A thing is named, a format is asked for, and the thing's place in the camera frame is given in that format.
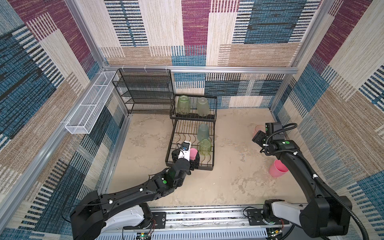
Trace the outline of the pale frosted green cup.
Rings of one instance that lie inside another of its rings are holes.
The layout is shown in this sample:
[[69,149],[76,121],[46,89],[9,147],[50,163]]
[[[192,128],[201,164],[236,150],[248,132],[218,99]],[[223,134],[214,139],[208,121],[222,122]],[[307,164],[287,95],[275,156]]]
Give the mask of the pale frosted green cup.
[[205,97],[198,98],[197,101],[197,113],[201,117],[206,117],[210,114],[209,101]]

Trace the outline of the clear pink cup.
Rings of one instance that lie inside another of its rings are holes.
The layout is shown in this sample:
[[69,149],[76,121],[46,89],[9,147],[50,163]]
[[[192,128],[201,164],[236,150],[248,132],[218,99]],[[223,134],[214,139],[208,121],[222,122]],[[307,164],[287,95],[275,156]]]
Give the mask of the clear pink cup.
[[262,133],[266,133],[266,127],[265,125],[257,125],[254,129],[254,136],[261,131]]

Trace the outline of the teal frosted cup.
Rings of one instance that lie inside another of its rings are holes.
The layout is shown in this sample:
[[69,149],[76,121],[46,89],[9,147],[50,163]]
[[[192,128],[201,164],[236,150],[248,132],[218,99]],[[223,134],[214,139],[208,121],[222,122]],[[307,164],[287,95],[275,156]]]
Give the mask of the teal frosted cup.
[[201,142],[202,140],[208,140],[209,139],[209,126],[207,124],[200,124],[198,127],[198,133],[197,138],[198,141]]

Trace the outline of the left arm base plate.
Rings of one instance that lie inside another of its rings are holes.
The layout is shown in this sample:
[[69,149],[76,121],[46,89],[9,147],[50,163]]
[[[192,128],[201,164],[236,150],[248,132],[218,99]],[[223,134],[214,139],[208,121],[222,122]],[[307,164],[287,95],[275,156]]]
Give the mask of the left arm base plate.
[[165,229],[167,213],[166,212],[152,212],[152,219],[144,225],[144,230],[149,230],[150,228]]

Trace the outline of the opaque pink cup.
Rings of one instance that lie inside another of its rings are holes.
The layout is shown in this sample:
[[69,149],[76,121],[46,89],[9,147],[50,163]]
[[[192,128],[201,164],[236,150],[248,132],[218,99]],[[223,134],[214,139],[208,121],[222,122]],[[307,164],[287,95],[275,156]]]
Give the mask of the opaque pink cup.
[[190,161],[195,161],[198,154],[198,150],[195,148],[190,149]]

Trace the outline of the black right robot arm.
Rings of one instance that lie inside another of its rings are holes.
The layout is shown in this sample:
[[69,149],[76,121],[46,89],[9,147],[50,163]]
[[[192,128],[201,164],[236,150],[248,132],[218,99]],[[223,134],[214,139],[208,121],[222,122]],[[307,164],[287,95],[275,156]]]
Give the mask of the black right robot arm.
[[285,139],[284,132],[296,127],[297,124],[266,123],[265,130],[259,130],[253,137],[253,142],[262,147],[261,153],[276,157],[288,168],[307,200],[301,207],[280,199],[266,200],[264,221],[287,220],[311,238],[344,236],[349,230],[352,203],[345,196],[337,201],[333,197],[336,192],[325,189],[327,185],[304,158],[300,147]]

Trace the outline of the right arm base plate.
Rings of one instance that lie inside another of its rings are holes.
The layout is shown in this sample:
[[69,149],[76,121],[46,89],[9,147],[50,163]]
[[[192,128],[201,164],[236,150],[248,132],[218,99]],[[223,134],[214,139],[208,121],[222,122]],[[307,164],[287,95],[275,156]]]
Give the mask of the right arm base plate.
[[276,219],[265,220],[263,218],[262,209],[245,208],[243,215],[248,219],[250,226],[290,226],[291,223],[288,220]]

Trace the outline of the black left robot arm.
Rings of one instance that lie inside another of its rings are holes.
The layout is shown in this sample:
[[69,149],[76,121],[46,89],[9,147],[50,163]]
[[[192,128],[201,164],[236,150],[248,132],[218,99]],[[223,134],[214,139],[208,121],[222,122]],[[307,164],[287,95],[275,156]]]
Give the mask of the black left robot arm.
[[141,185],[111,194],[88,193],[70,213],[75,240],[94,240],[101,233],[122,227],[146,227],[152,220],[148,202],[173,193],[191,174],[195,160],[187,143],[173,151],[175,162]]

